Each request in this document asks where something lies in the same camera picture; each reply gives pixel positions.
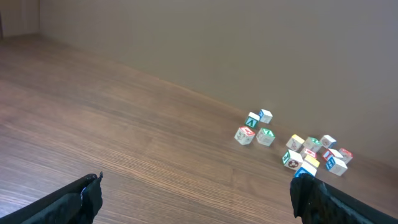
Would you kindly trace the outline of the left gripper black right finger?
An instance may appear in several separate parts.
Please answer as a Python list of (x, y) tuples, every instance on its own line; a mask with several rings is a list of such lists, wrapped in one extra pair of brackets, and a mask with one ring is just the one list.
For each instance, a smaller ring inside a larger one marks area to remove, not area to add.
[(303, 224), (397, 224), (397, 219), (376, 210), (309, 174), (290, 183), (294, 217)]

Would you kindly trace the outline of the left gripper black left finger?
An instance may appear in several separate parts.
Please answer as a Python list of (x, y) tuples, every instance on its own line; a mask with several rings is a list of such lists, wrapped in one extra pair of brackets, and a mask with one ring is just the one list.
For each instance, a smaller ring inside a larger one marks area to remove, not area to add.
[(51, 194), (1, 218), (1, 224), (92, 224), (103, 205), (103, 173), (87, 174)]

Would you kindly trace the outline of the green top letter block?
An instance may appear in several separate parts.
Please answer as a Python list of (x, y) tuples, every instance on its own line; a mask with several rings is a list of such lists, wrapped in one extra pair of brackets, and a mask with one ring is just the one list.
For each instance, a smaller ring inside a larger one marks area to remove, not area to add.
[(275, 135), (270, 129), (261, 128), (256, 135), (256, 139), (259, 144), (270, 146), (275, 139)]

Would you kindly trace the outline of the red A letter block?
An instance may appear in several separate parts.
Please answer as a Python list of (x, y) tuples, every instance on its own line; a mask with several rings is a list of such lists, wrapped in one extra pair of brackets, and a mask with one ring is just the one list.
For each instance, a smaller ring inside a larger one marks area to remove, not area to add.
[(236, 134), (234, 135), (235, 140), (241, 145), (248, 145), (252, 142), (255, 137), (255, 132), (252, 131), (247, 126), (241, 126), (238, 128)]

